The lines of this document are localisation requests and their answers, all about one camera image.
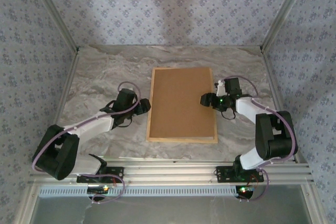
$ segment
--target floral wallpaper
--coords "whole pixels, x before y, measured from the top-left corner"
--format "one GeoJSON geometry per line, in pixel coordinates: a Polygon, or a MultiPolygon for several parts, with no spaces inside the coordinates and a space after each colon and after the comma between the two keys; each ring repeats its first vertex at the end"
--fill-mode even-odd
{"type": "Polygon", "coordinates": [[[336,1],[297,0],[268,58],[330,223],[336,223],[336,1]]]}
{"type": "Polygon", "coordinates": [[[6,224],[14,220],[73,53],[40,0],[1,0],[0,19],[0,223],[6,224]]]}
{"type": "Polygon", "coordinates": [[[283,0],[53,0],[78,45],[260,45],[283,0]]]}

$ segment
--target black mounting bracket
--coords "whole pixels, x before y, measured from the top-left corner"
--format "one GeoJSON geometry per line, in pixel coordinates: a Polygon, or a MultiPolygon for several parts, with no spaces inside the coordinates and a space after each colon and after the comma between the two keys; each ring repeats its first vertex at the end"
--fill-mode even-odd
{"type": "Polygon", "coordinates": [[[264,182],[262,172],[257,170],[244,170],[240,164],[240,156],[237,156],[232,166],[217,166],[214,174],[218,183],[253,183],[264,182]]]}
{"type": "Polygon", "coordinates": [[[227,95],[218,97],[215,93],[206,93],[201,96],[200,104],[205,107],[212,107],[213,109],[224,112],[227,109],[232,109],[234,112],[236,110],[236,101],[239,98],[251,97],[249,94],[243,94],[238,78],[230,78],[225,80],[225,92],[227,95]]]}
{"type": "MultiPolygon", "coordinates": [[[[106,167],[104,169],[104,173],[103,174],[113,174],[113,175],[117,175],[121,178],[124,177],[124,167],[106,167]]],[[[113,183],[121,183],[121,181],[119,181],[118,179],[114,179],[113,177],[86,177],[86,176],[77,176],[77,183],[100,183],[100,184],[113,184],[113,183]]]]}
{"type": "Polygon", "coordinates": [[[237,176],[232,166],[217,166],[215,175],[217,176],[218,183],[248,183],[249,181],[253,183],[257,182],[255,177],[258,179],[258,182],[264,182],[262,172],[257,172],[255,169],[245,170],[237,176]]]}
{"type": "MultiPolygon", "coordinates": [[[[110,101],[106,106],[99,111],[105,113],[120,112],[129,109],[134,105],[133,100],[138,100],[138,96],[133,90],[121,89],[118,93],[117,99],[110,101]]],[[[124,123],[124,120],[131,120],[135,115],[147,113],[151,109],[149,100],[144,98],[139,101],[139,104],[131,111],[118,115],[112,115],[114,119],[112,129],[124,123]]]]}

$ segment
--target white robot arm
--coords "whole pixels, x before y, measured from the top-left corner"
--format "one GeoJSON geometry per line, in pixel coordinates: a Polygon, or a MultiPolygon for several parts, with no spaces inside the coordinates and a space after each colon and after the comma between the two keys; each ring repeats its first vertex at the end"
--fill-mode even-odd
{"type": "Polygon", "coordinates": [[[37,166],[57,180],[69,174],[103,174],[106,162],[92,154],[80,155],[81,146],[120,126],[126,119],[132,122],[134,115],[147,113],[150,108],[148,99],[138,100],[134,91],[121,89],[117,99],[94,116],[65,127],[50,126],[33,156],[33,169],[37,166]]]}
{"type": "Polygon", "coordinates": [[[288,157],[288,155],[297,152],[297,143],[289,112],[272,112],[272,110],[258,104],[250,95],[242,93],[238,78],[220,80],[215,86],[217,93],[204,94],[201,97],[201,105],[212,106],[213,109],[220,112],[231,108],[256,125],[256,146],[236,158],[236,161],[239,160],[239,166],[242,170],[256,169],[273,158],[288,157]]]}

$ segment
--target wooden frame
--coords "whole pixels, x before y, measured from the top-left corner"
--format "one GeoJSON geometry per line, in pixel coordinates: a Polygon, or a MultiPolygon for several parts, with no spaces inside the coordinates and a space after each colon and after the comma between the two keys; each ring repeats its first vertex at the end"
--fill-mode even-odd
{"type": "MultiPolygon", "coordinates": [[[[152,81],[151,81],[151,94],[150,94],[150,104],[153,104],[153,89],[154,89],[154,79],[155,79],[155,71],[162,69],[172,69],[172,68],[153,68],[152,71],[152,81]]],[[[213,82],[212,70],[210,69],[211,74],[211,82],[213,82]]],[[[214,111],[214,119],[215,119],[215,136],[213,139],[197,139],[197,138],[166,138],[166,137],[150,137],[150,129],[151,129],[151,118],[152,118],[152,110],[148,113],[147,120],[147,133],[146,140],[149,142],[172,142],[172,143],[201,143],[201,144],[217,144],[218,143],[218,134],[217,134],[217,121],[216,121],[216,113],[214,111]]]]}

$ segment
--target marble table surface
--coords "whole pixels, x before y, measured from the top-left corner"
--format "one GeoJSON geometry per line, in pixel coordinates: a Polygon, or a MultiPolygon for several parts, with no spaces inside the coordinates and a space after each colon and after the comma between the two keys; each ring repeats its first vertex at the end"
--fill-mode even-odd
{"type": "MultiPolygon", "coordinates": [[[[258,53],[232,47],[95,46],[80,48],[79,61],[60,125],[79,122],[117,97],[122,81],[136,83],[149,98],[153,67],[210,67],[214,80],[235,74],[253,81],[259,102],[274,108],[262,58],[258,53]]],[[[240,80],[243,93],[254,95],[240,80]]],[[[231,111],[224,113],[232,116],[231,111]]],[[[244,116],[228,121],[217,113],[218,144],[153,143],[145,140],[147,114],[136,116],[128,128],[116,128],[86,142],[82,154],[105,157],[172,158],[233,161],[254,147],[255,127],[244,116]]]]}

